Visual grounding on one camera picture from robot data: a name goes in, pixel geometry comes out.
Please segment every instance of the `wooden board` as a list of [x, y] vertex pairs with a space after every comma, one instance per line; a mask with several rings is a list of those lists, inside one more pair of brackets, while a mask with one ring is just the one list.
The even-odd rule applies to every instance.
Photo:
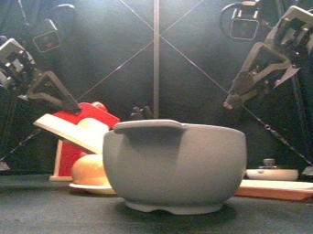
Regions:
[[303, 200], [313, 197], [313, 183], [243, 180], [234, 195], [239, 197]]

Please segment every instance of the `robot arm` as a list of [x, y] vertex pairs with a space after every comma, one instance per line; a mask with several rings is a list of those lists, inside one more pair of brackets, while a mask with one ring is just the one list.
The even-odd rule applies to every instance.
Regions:
[[291, 6], [265, 42], [254, 44], [243, 66], [233, 80], [229, 96], [223, 103], [227, 109], [239, 107], [246, 100], [259, 94], [259, 81], [278, 86], [302, 67], [311, 49], [313, 15]]
[[51, 71], [43, 72], [14, 39], [0, 47], [0, 86], [29, 101], [44, 101], [73, 114], [80, 107]]

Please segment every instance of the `gray bowl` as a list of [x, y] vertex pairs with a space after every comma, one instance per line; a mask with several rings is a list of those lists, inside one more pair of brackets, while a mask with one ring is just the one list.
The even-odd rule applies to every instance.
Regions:
[[239, 131], [171, 120], [120, 122], [104, 135], [104, 168], [126, 206], [192, 215], [220, 209], [246, 170]]

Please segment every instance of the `bowl handle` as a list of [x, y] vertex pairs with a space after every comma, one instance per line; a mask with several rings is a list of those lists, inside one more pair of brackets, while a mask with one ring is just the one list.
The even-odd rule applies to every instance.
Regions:
[[182, 133], [184, 131], [184, 125], [172, 120], [142, 120], [119, 122], [113, 126], [113, 133], [116, 134], [136, 133], [139, 131], [154, 130]]

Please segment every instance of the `black wall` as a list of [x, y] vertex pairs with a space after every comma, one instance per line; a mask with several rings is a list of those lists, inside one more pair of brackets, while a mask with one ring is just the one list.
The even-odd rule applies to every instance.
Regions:
[[[1, 3], [1, 9], [9, 1]], [[1, 34], [21, 38], [21, 13], [17, 4], [9, 8]], [[21, 1], [31, 19], [36, 1]], [[222, 103], [231, 80], [239, 71], [253, 42], [233, 41], [219, 31], [220, 10], [233, 1], [160, 1], [160, 99], [159, 118], [180, 122], [233, 127], [247, 136], [249, 165], [261, 164], [267, 157], [279, 164], [306, 163], [265, 130], [255, 118], [242, 109], [227, 111]], [[275, 1], [265, 1], [263, 17], [277, 22]], [[61, 36], [69, 32], [61, 46], [44, 54], [28, 44], [36, 62], [51, 69], [79, 102], [100, 101], [121, 121], [130, 120], [135, 106], [152, 109], [154, 83], [154, 1], [72, 0], [41, 1], [41, 12], [57, 4], [72, 4], [76, 19], [69, 26], [69, 13], [49, 16]], [[309, 83], [310, 70], [305, 77]], [[303, 99], [311, 108], [311, 87], [306, 85]], [[1, 128], [6, 124], [9, 95], [1, 90]], [[291, 145], [303, 152], [305, 136], [287, 81], [263, 99], [247, 103], [249, 109], [273, 128], [286, 135]], [[2, 134], [2, 154], [33, 130], [32, 122], [51, 109], [17, 101], [9, 133]], [[6, 162], [14, 170], [52, 171], [56, 139], [47, 133], [19, 150]]]

